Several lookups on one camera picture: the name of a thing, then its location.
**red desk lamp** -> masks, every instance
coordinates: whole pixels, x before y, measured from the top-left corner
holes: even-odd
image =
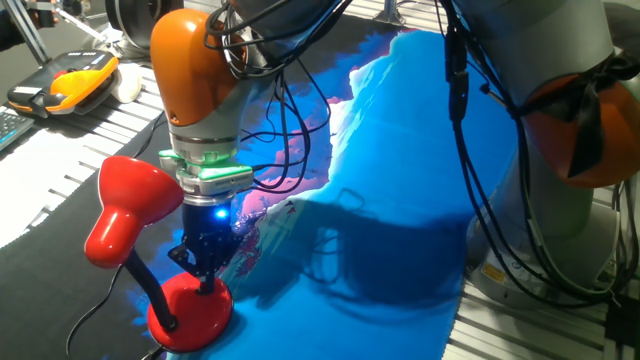
[[[89,261],[102,268],[123,265],[140,284],[151,303],[149,330],[160,345],[184,353],[213,342],[233,309],[227,286],[214,273],[241,241],[232,235],[228,204],[204,208],[185,204],[183,244],[171,250],[169,257],[187,272],[160,287],[134,245],[145,226],[178,208],[182,189],[162,170],[124,156],[105,160],[98,184],[103,211],[85,243]],[[190,254],[195,265],[188,262]]]

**robotic arm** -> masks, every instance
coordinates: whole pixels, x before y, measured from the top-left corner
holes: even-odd
[[[160,160],[178,184],[126,157],[109,158],[100,170],[104,210],[85,254],[99,267],[124,266],[132,274],[151,302],[151,334],[172,352],[207,346],[231,316],[231,294],[216,273],[243,239],[232,228],[231,201],[254,182],[253,168],[233,161],[246,109],[341,13],[333,15],[340,1],[297,2],[297,7],[291,2],[236,0],[213,15],[181,9],[162,17],[151,36],[151,60],[172,148],[160,152]],[[222,12],[224,23],[218,19]],[[236,13],[251,20],[237,23]],[[247,25],[251,32],[225,31]],[[168,255],[185,273],[161,287],[134,245],[144,226],[180,204],[182,244]]]
[[[254,181],[250,166],[233,162],[248,104],[331,28],[350,1],[293,3],[231,0],[212,15],[183,9],[164,16],[153,31],[151,59],[172,145],[171,150],[160,153],[161,164],[176,173],[179,185],[167,181],[160,170],[133,159],[109,159],[101,169],[104,212],[85,247],[89,259],[98,266],[124,264],[132,273],[149,275],[135,254],[136,237],[143,226],[166,216],[182,202],[183,242],[169,257],[185,273],[162,288],[153,276],[134,275],[152,300],[153,311],[148,315],[151,333],[171,351],[206,346],[229,321],[231,296],[215,274],[242,240],[232,231],[230,202]],[[548,170],[532,170],[532,184],[540,183],[537,178],[554,179],[550,181],[559,184],[561,194],[566,190],[573,196],[577,191],[581,198],[584,193],[574,191],[576,186],[618,183],[638,171],[640,68],[614,52],[600,0],[441,3],[449,17],[447,81],[451,84],[455,130],[461,129],[466,110],[469,51],[499,90],[494,96],[517,122],[524,119],[531,142],[542,154],[544,161],[536,164]],[[466,149],[459,149],[462,158]],[[120,177],[113,170],[119,167],[128,169],[128,174],[138,174],[134,179],[147,180],[110,187],[110,179]],[[511,185],[519,188],[521,174],[514,174],[501,189]],[[152,182],[163,186],[148,187]],[[112,196],[113,191],[121,195]],[[152,195],[139,196],[148,192]],[[158,206],[158,198],[166,203]],[[506,195],[496,198],[507,205],[514,203]],[[504,213],[514,213],[507,205],[498,204]],[[518,206],[522,213],[523,205]],[[533,212],[544,213],[554,206],[557,208],[557,203],[536,203]],[[477,204],[476,208],[479,220],[484,219]],[[580,224],[575,228],[580,231],[588,221],[589,209],[583,211],[586,217],[577,220]],[[522,229],[520,222],[515,229]],[[478,228],[475,226],[472,237],[479,236]],[[485,228],[486,224],[484,234],[490,237],[492,231]],[[520,239],[518,231],[522,230],[515,231],[514,238]],[[492,250],[502,259],[500,249]],[[478,261],[485,261],[486,256],[487,251],[481,251]],[[502,299],[502,294],[492,297]]]

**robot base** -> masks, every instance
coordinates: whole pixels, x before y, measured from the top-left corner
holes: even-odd
[[[591,216],[584,231],[574,238],[547,238],[547,247],[562,273],[573,282],[589,287],[612,259],[619,236],[619,214],[605,206],[593,204]],[[520,291],[506,276],[491,249],[482,230],[476,229],[477,218],[470,224],[468,244],[468,278],[471,283],[491,299],[518,309],[538,309],[546,305]],[[524,243],[527,233],[507,221],[501,222],[507,241]],[[539,273],[544,273],[535,261],[531,248],[521,246],[514,249],[528,265]],[[521,284],[536,295],[553,302],[573,303],[567,295],[550,291],[540,280],[534,278],[518,265],[502,247],[502,257],[510,271]]]
[[[560,180],[531,142],[529,160],[530,203],[542,235],[541,241],[565,278],[583,288],[592,288],[614,260],[620,236],[620,214],[593,203],[592,189],[574,188]],[[517,155],[489,202],[511,249],[534,271],[544,274],[524,223]],[[502,246],[486,209],[483,209],[483,217],[505,264],[520,284],[552,302],[576,302],[526,271]],[[477,217],[467,232],[466,272],[476,288],[497,302],[521,309],[545,306],[522,292],[509,278],[489,247]]]
[[[397,0],[385,0],[384,10],[376,15],[373,20],[397,26],[402,26],[407,22],[398,12]]]

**lamp base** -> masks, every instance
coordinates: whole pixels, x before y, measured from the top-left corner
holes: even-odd
[[[215,292],[208,295],[198,294],[199,287],[200,281],[188,273],[174,276],[162,285],[169,310],[178,320],[174,331],[165,331],[149,307],[147,322],[151,335],[171,352],[186,353],[206,347],[222,334],[231,319],[233,300],[227,285],[216,278]]]

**blue light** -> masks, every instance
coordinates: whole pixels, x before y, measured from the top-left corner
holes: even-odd
[[[218,218],[220,220],[224,220],[227,217],[229,217],[229,210],[220,209],[220,210],[216,211],[216,218]]]

